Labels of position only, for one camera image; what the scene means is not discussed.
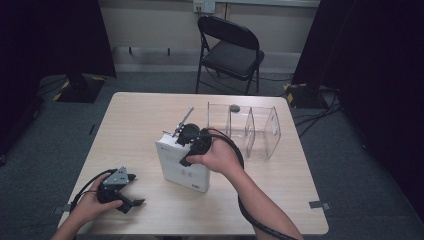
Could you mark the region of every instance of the chair seat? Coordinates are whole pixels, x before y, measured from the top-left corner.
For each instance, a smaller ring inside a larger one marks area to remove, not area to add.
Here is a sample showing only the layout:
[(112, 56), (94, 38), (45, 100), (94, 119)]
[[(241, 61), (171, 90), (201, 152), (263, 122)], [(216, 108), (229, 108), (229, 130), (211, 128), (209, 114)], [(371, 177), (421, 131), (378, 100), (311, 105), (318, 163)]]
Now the chair seat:
[[(259, 52), (259, 64), (264, 55), (262, 51)], [(206, 67), (247, 80), (256, 70), (255, 60), (255, 50), (220, 41), (203, 57), (202, 62)]]

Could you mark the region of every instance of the light wood tabletop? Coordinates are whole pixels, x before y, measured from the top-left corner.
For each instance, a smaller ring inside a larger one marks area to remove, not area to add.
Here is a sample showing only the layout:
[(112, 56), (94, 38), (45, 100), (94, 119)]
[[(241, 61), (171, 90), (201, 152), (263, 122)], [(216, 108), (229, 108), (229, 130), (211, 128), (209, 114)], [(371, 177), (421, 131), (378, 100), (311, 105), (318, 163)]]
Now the light wood tabletop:
[[(211, 172), (210, 187), (201, 193), (164, 179), (155, 147), (163, 132), (173, 132), (194, 107), (186, 123), (206, 127), (208, 102), (252, 107), (275, 106), (281, 139), (268, 160), (245, 159), (245, 170), (280, 206), (304, 235), (322, 235), (328, 224), (319, 201), (287, 102), (277, 97), (116, 93), (75, 184), (70, 201), (98, 173), (126, 166), (137, 175), (122, 194), (145, 198), (127, 214), (112, 210), (81, 229), (81, 234), (107, 235), (250, 235), (237, 193), (221, 174)], [(63, 214), (59, 225), (68, 216)]]

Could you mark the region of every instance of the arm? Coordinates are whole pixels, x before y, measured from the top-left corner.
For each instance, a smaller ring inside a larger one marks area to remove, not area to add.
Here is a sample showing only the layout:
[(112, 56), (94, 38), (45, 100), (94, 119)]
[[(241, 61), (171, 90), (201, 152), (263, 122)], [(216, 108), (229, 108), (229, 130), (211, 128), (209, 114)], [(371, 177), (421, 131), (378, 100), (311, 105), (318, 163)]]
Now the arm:
[(95, 191), (97, 191), (100, 183), (109, 175), (110, 174), (104, 174), (94, 181), (89, 192), (84, 194), (78, 205), (59, 227), (51, 240), (72, 240), (84, 224), (96, 219), (102, 213), (122, 205), (122, 201), (120, 200), (105, 204), (101, 204), (97, 201)]
[[(205, 155), (189, 156), (187, 161), (203, 164), (210, 170), (223, 174), (234, 186), (246, 210), (254, 219), (288, 236), (303, 239), (285, 212), (243, 170), (234, 150), (226, 142), (214, 138), (212, 146)], [(258, 239), (272, 238), (255, 227), (254, 230)]]

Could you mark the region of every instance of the electrical outlet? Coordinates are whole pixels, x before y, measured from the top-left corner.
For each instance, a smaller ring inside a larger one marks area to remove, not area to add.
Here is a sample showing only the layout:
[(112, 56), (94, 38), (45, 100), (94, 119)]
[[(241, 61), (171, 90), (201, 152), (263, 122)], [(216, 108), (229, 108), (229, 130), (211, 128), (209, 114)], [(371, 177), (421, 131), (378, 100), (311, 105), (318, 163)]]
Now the electrical outlet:
[(193, 1), (193, 12), (198, 13), (215, 13), (214, 1)]

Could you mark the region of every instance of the clear acrylic organizer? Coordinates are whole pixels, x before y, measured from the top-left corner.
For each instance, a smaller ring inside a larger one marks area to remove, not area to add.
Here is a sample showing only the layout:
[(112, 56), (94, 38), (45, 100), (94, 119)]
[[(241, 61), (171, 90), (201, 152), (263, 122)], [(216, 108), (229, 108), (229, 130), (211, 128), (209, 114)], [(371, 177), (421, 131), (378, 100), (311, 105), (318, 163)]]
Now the clear acrylic organizer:
[(215, 128), (239, 147), (244, 158), (271, 158), (280, 138), (275, 107), (250, 107), (208, 103), (208, 127)]

